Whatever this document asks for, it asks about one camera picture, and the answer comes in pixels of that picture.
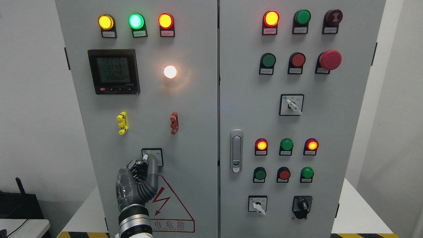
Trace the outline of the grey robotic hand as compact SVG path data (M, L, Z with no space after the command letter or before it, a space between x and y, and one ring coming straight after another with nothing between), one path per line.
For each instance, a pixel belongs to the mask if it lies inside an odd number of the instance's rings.
M116 178L119 211L133 204L145 205L158 191L158 160L153 154L121 167Z

